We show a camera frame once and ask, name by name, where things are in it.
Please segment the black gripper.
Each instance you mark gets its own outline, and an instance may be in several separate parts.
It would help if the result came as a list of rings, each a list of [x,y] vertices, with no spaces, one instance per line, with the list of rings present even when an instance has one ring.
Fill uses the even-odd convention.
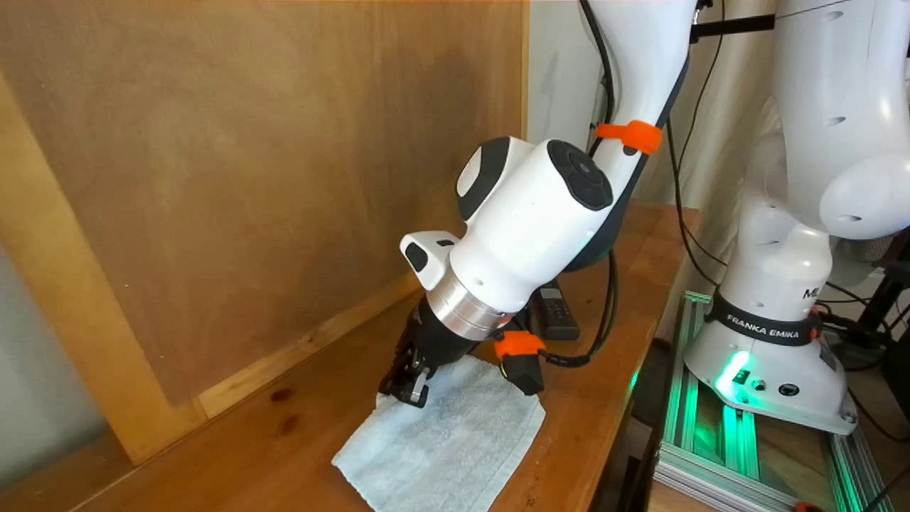
[[[381,380],[378,394],[392,397],[411,407],[425,407],[430,397],[430,380],[476,350],[476,341],[462,338],[436,320],[428,304],[418,304],[403,325],[396,344],[389,374]]]

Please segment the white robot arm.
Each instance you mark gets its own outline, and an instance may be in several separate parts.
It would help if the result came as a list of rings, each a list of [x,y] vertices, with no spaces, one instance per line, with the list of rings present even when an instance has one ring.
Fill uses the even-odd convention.
[[[614,112],[594,149],[497,138],[465,166],[465,232],[418,232],[401,257],[425,287],[381,389],[421,407],[438,368],[490,341],[521,389],[540,388],[544,344],[510,323],[533,294],[601,260],[644,160],[671,145],[696,0],[581,0],[605,57]],[[837,240],[910,226],[910,0],[776,0],[780,128],[749,169],[740,240],[686,368],[726,404],[847,436],[846,368],[810,320]]]

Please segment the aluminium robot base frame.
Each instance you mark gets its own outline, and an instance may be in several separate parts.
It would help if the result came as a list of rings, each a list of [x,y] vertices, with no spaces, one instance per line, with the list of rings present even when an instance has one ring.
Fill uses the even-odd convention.
[[[760,419],[722,404],[684,364],[709,310],[705,294],[684,296],[655,480],[716,512],[900,512],[893,485],[863,434],[820,438],[820,498],[802,492],[796,475],[772,466]]]

